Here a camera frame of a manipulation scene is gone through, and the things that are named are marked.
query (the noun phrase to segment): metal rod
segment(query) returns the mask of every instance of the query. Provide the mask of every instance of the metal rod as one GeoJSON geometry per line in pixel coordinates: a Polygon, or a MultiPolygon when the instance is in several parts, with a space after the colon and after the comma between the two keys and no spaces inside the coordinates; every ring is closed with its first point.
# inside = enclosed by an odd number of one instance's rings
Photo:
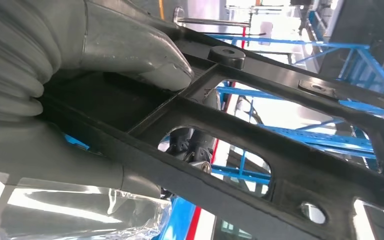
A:
{"type": "Polygon", "coordinates": [[[345,63],[343,64],[342,69],[340,70],[340,73],[338,76],[338,78],[341,80],[343,80],[345,71],[347,70],[348,64],[350,64],[350,60],[351,60],[351,57],[353,56],[353,53],[354,53],[354,49],[351,48],[349,50],[348,56],[346,57],[345,63]]]}
{"type": "MultiPolygon", "coordinates": [[[[264,99],[275,99],[275,100],[284,100],[281,97],[271,95],[266,92],[262,92],[259,90],[248,90],[248,89],[240,89],[229,86],[218,86],[217,91],[223,94],[236,94],[236,95],[245,95],[256,98],[264,98],[264,99]]],[[[384,116],[384,109],[376,106],[372,106],[370,104],[355,102],[355,101],[346,101],[340,100],[340,104],[347,106],[349,108],[365,111],[374,115],[384,116]]]]}
{"type": "Polygon", "coordinates": [[[337,154],[345,154],[345,155],[351,155],[355,157],[362,157],[362,158],[368,158],[368,159],[376,159],[376,155],[374,153],[369,152],[361,152],[361,151],[353,151],[346,148],[334,148],[334,147],[328,147],[328,146],[320,146],[316,144],[308,144],[309,146],[322,150],[322,151],[328,151],[332,153],[337,154]]]}
{"type": "Polygon", "coordinates": [[[339,49],[338,47],[334,47],[334,48],[328,49],[328,50],[326,50],[326,51],[319,52],[319,53],[317,53],[317,54],[314,54],[314,55],[308,56],[308,57],[306,57],[306,58],[303,58],[303,59],[301,59],[301,60],[298,60],[298,61],[296,61],[295,63],[293,63],[292,65],[299,64],[299,63],[303,63],[303,62],[305,62],[305,61],[307,61],[307,60],[310,60],[310,59],[315,59],[315,58],[317,58],[317,57],[320,57],[320,56],[326,55],[326,54],[328,54],[328,53],[334,52],[334,51],[336,51],[336,50],[338,50],[338,49],[339,49]]]}
{"type": "Polygon", "coordinates": [[[308,125],[308,126],[300,127],[300,128],[295,129],[295,130],[310,130],[310,129],[315,129],[315,128],[318,128],[318,127],[322,127],[322,126],[327,125],[327,124],[339,124],[339,123],[342,123],[342,122],[343,121],[339,120],[339,119],[332,119],[332,120],[329,120],[329,121],[324,121],[324,122],[319,123],[319,124],[311,124],[311,125],[308,125]]]}
{"type": "Polygon", "coordinates": [[[317,11],[314,11],[314,16],[318,21],[318,25],[320,25],[326,31],[327,27],[326,27],[325,23],[323,22],[322,18],[320,17],[320,15],[317,13],[317,11]]]}
{"type": "Polygon", "coordinates": [[[264,37],[246,37],[246,36],[226,36],[218,34],[209,34],[208,36],[215,39],[225,40],[244,40],[254,41],[260,43],[280,43],[280,44],[296,44],[296,45],[313,45],[318,47],[333,47],[333,48],[344,48],[344,49],[369,49],[370,46],[366,44],[350,44],[350,43],[339,43],[339,42],[323,42],[323,41],[301,41],[301,40],[281,40],[264,37]]]}
{"type": "Polygon", "coordinates": [[[384,80],[384,70],[376,59],[370,55],[367,50],[358,49],[357,50],[360,56],[366,61],[366,63],[371,67],[373,71],[375,71],[379,76],[381,76],[384,80]]]}
{"type": "Polygon", "coordinates": [[[179,17],[177,23],[183,24],[202,24],[202,25],[219,25],[219,26],[233,26],[249,28],[250,23],[246,21],[229,21],[229,20],[215,20],[215,19],[204,19],[204,18],[188,18],[179,17]]]}

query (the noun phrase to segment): perforated blue beam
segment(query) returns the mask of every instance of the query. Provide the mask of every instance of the perforated blue beam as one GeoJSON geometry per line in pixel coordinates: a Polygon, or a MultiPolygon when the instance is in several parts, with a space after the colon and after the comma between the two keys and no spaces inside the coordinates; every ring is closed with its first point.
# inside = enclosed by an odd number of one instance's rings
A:
{"type": "Polygon", "coordinates": [[[260,127],[281,134],[306,144],[316,144],[326,147],[342,148],[366,153],[373,153],[373,147],[369,140],[351,136],[330,135],[325,133],[310,132],[305,130],[287,129],[274,126],[260,127]]]}
{"type": "Polygon", "coordinates": [[[264,173],[243,170],[242,174],[240,174],[239,169],[228,167],[228,166],[217,166],[217,165],[212,165],[211,170],[215,174],[220,174],[220,175],[231,177],[231,178],[243,179],[250,182],[255,182],[255,183],[260,183],[265,185],[268,185],[270,182],[270,175],[264,174],[264,173]]]}

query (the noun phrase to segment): machine part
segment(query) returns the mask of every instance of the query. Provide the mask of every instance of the machine part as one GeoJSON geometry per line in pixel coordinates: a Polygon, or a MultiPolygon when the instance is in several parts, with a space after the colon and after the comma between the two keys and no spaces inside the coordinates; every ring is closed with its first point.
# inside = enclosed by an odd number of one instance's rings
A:
{"type": "Polygon", "coordinates": [[[338,100],[335,95],[335,90],[331,87],[323,86],[321,84],[317,84],[307,80],[300,80],[298,83],[298,87],[304,91],[321,97],[330,98],[334,101],[338,100]]]}
{"type": "MultiPolygon", "coordinates": [[[[191,36],[192,33],[187,29],[184,31],[185,36],[191,36]]],[[[247,51],[245,54],[247,57],[244,70],[247,67],[247,60],[256,61],[260,58],[247,51]]],[[[214,88],[222,80],[233,79],[336,118],[346,119],[364,129],[372,141],[377,140],[382,144],[384,135],[379,133],[383,131],[380,126],[384,126],[384,119],[302,91],[298,88],[298,82],[293,88],[225,65],[216,63],[211,65],[209,62],[206,63],[208,60],[204,58],[198,60],[196,56],[187,54],[186,58],[190,63],[195,63],[192,65],[195,69],[209,67],[191,86],[182,92],[171,93],[164,103],[151,110],[137,124],[131,124],[129,127],[116,126],[102,115],[96,114],[96,109],[93,107],[76,110],[79,108],[79,101],[91,97],[88,88],[99,89],[102,85],[106,86],[107,92],[104,94],[96,92],[93,95],[97,101],[107,101],[108,95],[111,96],[113,91],[117,93],[125,91],[125,86],[118,84],[121,81],[120,76],[114,74],[104,74],[103,78],[84,77],[66,82],[59,89],[47,89],[40,100],[45,109],[42,118],[56,123],[82,142],[99,147],[100,152],[110,159],[123,161],[126,158],[135,158],[135,161],[128,161],[125,164],[170,192],[202,206],[257,238],[353,240],[356,236],[351,227],[353,225],[351,216],[354,214],[355,199],[361,198],[384,209],[384,175],[350,164],[216,109],[205,107],[201,102],[208,89],[214,88]],[[67,93],[71,95],[75,93],[75,96],[68,97],[67,93]],[[155,147],[162,136],[179,126],[193,126],[194,129],[262,157],[269,164],[272,174],[267,194],[263,198],[251,196],[192,168],[185,162],[157,151],[155,147]],[[226,211],[220,202],[223,202],[223,206],[230,206],[229,211],[226,211]],[[320,208],[326,214],[327,221],[324,224],[311,222],[300,209],[304,202],[320,208]]],[[[262,65],[267,64],[263,61],[265,58],[261,59],[262,65]]],[[[283,70],[289,71],[291,75],[298,71],[294,71],[295,68],[283,70]]],[[[347,91],[342,90],[341,82],[322,80],[315,76],[307,79],[313,79],[315,84],[330,85],[336,93],[347,91]]],[[[129,88],[129,94],[139,96],[141,89],[139,86],[135,89],[129,88]]],[[[378,95],[362,88],[358,91],[364,93],[356,97],[356,100],[362,102],[365,102],[364,99],[370,95],[378,95]]],[[[154,92],[153,95],[146,96],[154,98],[158,94],[154,92]]],[[[120,102],[121,100],[117,98],[121,97],[116,95],[111,97],[111,101],[120,102]]],[[[379,94],[379,97],[383,99],[384,95],[379,94]]],[[[384,106],[383,101],[375,99],[371,101],[378,106],[384,106]]],[[[126,109],[117,105],[108,106],[107,111],[122,116],[126,109]]],[[[379,146],[382,145],[373,144],[377,156],[380,157],[379,161],[384,161],[378,154],[383,151],[379,146]]]]}
{"type": "Polygon", "coordinates": [[[245,53],[232,47],[213,46],[209,50],[207,58],[213,62],[224,64],[235,69],[244,68],[245,53]]]}
{"type": "Polygon", "coordinates": [[[194,161],[189,164],[197,169],[202,170],[204,173],[211,173],[211,164],[208,161],[194,161]]]}
{"type": "Polygon", "coordinates": [[[189,18],[183,17],[185,12],[180,6],[174,9],[173,22],[179,26],[184,24],[202,24],[202,25],[218,25],[218,26],[232,26],[249,28],[250,23],[246,21],[229,21],[229,20],[215,20],[215,19],[203,19],[203,18],[189,18]]]}

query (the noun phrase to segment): transparent plastic wrap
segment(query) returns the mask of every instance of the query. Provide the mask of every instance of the transparent plastic wrap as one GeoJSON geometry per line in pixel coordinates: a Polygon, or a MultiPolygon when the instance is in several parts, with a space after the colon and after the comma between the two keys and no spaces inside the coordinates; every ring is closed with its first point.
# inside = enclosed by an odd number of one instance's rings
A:
{"type": "Polygon", "coordinates": [[[170,201],[111,188],[0,173],[0,240],[148,240],[167,224],[170,201]]]}

